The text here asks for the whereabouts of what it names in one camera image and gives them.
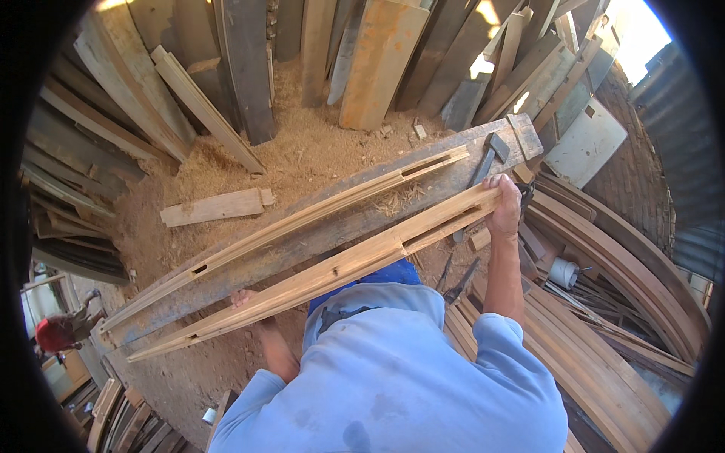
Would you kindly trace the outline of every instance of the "white board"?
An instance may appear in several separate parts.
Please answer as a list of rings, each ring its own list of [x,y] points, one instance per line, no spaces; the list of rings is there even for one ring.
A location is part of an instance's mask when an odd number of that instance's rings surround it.
[[[627,137],[627,131],[595,98],[574,120],[544,162],[560,178],[584,187]]]

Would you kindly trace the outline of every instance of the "sky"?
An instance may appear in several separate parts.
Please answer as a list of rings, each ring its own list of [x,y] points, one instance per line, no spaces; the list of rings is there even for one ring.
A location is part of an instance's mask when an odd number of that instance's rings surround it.
[[[644,0],[626,0],[632,24],[617,52],[629,82],[636,85],[647,75],[649,62],[672,39]]]

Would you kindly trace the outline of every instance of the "workbench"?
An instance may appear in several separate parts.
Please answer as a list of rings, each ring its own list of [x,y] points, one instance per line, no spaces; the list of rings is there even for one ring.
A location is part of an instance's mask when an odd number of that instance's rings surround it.
[[[526,152],[529,159],[543,152],[539,137],[534,131],[528,115],[514,115],[513,121],[504,118],[464,130],[412,151],[393,162],[379,164],[342,179],[326,189],[302,197],[298,202],[280,212],[273,213],[265,219],[265,222],[250,225],[248,228],[219,241],[159,279],[142,291],[139,296],[170,278],[186,272],[196,263],[234,244],[256,230],[271,225],[281,218],[334,194],[377,178],[397,168],[443,152],[446,149],[465,144],[470,153],[467,159],[419,178],[417,181],[420,183],[424,194],[418,199],[414,198],[410,205],[403,207],[393,217],[387,217],[383,212],[378,211],[369,199],[336,212],[324,220],[300,228],[265,247],[248,253],[242,259],[226,265],[223,269],[212,271],[204,277],[198,278],[177,291],[162,297],[137,315],[115,326],[111,330],[110,336],[104,334],[103,338],[99,338],[94,329],[93,334],[96,345],[100,349],[105,347],[106,350],[102,352],[107,353],[119,346],[149,335],[151,332],[182,317],[208,307],[228,297],[232,291],[241,288],[257,290],[266,288],[290,276],[295,271],[315,264],[317,262],[315,258],[320,259],[320,257],[331,256],[336,253],[336,249],[350,241],[356,241],[363,236],[379,232],[416,212],[460,193],[466,189],[476,165],[483,157],[485,139],[492,132],[498,132],[510,147],[510,155],[505,164],[496,159],[492,165],[491,174],[504,172],[524,162],[524,152]]]

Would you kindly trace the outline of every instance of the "corrugated metal sheet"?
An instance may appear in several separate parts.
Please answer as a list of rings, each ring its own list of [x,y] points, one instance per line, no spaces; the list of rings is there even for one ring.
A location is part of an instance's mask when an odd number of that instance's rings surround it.
[[[725,184],[720,143],[697,75],[676,43],[646,65],[630,93],[662,161],[676,213],[672,260],[722,284]]]

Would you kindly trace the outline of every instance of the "man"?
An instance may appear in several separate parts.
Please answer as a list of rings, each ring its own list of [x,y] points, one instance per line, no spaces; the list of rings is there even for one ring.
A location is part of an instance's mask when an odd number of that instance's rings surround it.
[[[91,329],[105,316],[103,310],[93,316],[88,314],[91,300],[99,296],[101,292],[98,289],[89,291],[77,312],[52,315],[42,320],[36,326],[36,341],[40,347],[36,354],[45,351],[57,355],[68,349],[82,348],[81,341],[91,336]]]
[[[500,186],[502,203],[486,217],[491,259],[474,363],[442,332],[440,294],[398,262],[310,303],[301,363],[273,317],[259,323],[269,370],[224,414],[210,452],[561,453],[561,395],[522,345],[521,193],[506,175],[482,184]]]

